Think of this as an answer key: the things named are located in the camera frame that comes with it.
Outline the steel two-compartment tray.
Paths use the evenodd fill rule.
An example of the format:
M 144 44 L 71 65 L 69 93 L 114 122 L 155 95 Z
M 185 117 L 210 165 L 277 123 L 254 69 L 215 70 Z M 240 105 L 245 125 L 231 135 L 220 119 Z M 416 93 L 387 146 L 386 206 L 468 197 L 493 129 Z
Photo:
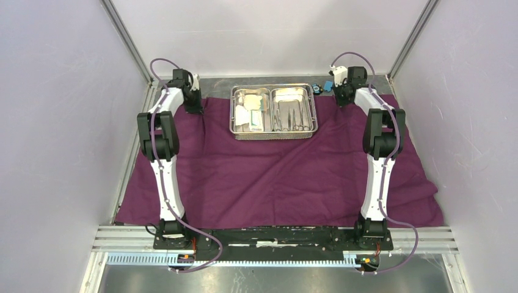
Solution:
M 249 124 L 235 125 L 235 107 L 243 106 L 243 98 L 247 94 L 263 95 L 263 132 L 251 132 Z M 309 125 L 311 130 L 298 131 L 299 102 L 307 106 Z M 282 131 L 275 131 L 274 112 L 275 105 L 279 104 L 282 117 Z M 295 109 L 295 130 L 288 129 L 288 111 Z M 318 130 L 315 98 L 310 84 L 263 84 L 263 85 L 237 85 L 232 88 L 230 98 L 229 130 L 236 140 L 289 140 L 311 138 Z

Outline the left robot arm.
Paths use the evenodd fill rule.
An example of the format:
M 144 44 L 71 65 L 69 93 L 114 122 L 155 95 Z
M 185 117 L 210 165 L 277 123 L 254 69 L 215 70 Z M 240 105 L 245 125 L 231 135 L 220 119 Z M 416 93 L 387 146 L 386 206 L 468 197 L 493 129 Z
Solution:
M 202 115 L 199 76 L 179 68 L 172 72 L 172 79 L 165 83 L 155 105 L 137 115 L 137 132 L 140 149 L 153 169 L 158 187 L 160 221 L 155 237 L 168 239 L 176 248 L 186 248 L 196 234 L 204 232 L 187 223 L 181 202 L 177 159 L 180 140 L 174 115 L 183 108 L 189 114 Z

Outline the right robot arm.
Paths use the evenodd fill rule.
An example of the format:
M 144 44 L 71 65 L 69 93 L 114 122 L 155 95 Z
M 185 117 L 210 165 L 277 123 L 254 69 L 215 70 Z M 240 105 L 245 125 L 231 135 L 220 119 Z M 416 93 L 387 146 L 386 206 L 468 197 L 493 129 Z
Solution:
M 368 249 L 388 235 L 387 196 L 396 157 L 402 152 L 406 113 L 390 106 L 367 83 L 364 67 L 330 67 L 337 105 L 354 104 L 363 110 L 367 123 L 362 148 L 367 155 L 368 176 L 364 201 L 354 225 L 353 242 Z

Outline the blue plastic block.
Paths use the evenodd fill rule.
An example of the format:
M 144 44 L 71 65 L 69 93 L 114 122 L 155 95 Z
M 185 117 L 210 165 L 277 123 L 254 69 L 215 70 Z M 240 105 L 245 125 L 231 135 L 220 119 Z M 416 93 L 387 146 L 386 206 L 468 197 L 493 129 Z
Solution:
M 325 92 L 331 92 L 333 89 L 334 83 L 332 81 L 326 81 L 323 86 L 323 90 Z

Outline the maroon cloth wrap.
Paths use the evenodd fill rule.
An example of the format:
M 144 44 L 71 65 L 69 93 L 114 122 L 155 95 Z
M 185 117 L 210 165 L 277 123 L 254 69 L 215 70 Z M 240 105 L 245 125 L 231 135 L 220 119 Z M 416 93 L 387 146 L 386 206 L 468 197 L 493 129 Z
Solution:
M 362 149 L 367 117 L 355 105 L 318 96 L 318 130 L 302 140 L 236 140 L 230 102 L 207 98 L 204 115 L 174 116 L 180 140 L 177 176 L 188 223 L 225 229 L 264 225 L 353 226 L 367 186 Z M 442 226 L 443 214 L 406 134 L 387 197 L 388 216 L 416 227 Z M 150 162 L 139 153 L 116 222 L 158 223 L 160 203 Z

